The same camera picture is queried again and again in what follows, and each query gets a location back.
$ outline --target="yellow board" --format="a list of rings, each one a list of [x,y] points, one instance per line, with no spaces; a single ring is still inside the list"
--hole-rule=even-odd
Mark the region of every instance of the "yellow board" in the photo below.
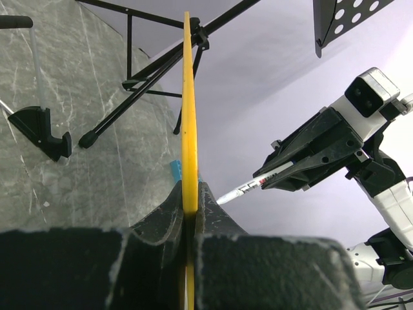
[[[188,310],[194,309],[195,280],[192,237],[198,209],[198,153],[194,73],[192,69],[192,42],[189,12],[185,12],[183,40],[182,86],[182,197],[187,232],[186,289]]]

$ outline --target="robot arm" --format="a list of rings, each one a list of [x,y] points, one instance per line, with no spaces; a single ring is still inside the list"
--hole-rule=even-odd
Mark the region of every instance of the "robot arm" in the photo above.
[[[357,181],[390,227],[347,249],[357,277],[411,289],[413,196],[397,163],[379,150],[384,130],[412,110],[413,95],[399,101],[399,93],[379,69],[364,72],[344,96],[275,141],[274,152],[254,177],[291,161],[262,188],[307,190],[346,167],[346,177]]]

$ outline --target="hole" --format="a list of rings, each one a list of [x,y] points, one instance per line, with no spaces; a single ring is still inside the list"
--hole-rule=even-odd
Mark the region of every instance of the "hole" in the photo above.
[[[344,15],[344,13],[345,13],[345,11],[344,11],[343,9],[339,10],[339,11],[336,13],[336,19],[342,18],[343,15]]]
[[[360,13],[357,13],[355,16],[353,16],[353,18],[352,18],[351,21],[352,21],[353,23],[357,23],[357,22],[359,21],[360,17],[361,17],[361,14],[360,14]]]
[[[343,25],[338,25],[337,28],[334,30],[334,33],[339,34],[341,31],[343,31],[343,28]]]
[[[370,12],[373,12],[379,6],[379,1],[374,2],[370,5]]]
[[[354,3],[353,3],[353,6],[355,8],[357,8],[362,2],[363,2],[363,0],[355,0]]]

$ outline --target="marker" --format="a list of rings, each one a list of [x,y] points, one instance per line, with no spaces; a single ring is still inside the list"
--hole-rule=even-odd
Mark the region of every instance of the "marker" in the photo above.
[[[255,189],[256,187],[261,186],[264,184],[266,181],[268,181],[270,178],[274,177],[276,174],[279,174],[281,171],[287,169],[288,167],[293,166],[293,163],[289,161],[288,163],[285,163],[284,165],[281,165],[270,172],[264,173],[257,178],[254,178],[239,187],[236,187],[232,191],[226,193],[224,196],[221,196],[217,200],[218,205],[223,205],[224,203],[230,202],[231,200],[240,197],[244,195],[246,192],[251,191],[252,189]]]

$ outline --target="grey marble backdrop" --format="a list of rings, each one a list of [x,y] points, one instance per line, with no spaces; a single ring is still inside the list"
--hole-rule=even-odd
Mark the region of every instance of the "grey marble backdrop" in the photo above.
[[[80,137],[129,95],[125,41],[74,0],[0,0],[0,14],[34,20],[52,134],[69,131],[75,146],[55,163],[0,115],[0,229],[133,225],[174,185],[180,137],[166,99],[143,96],[80,149]],[[147,63],[135,49],[133,72]],[[0,30],[0,98],[14,110],[39,104],[28,30]]]

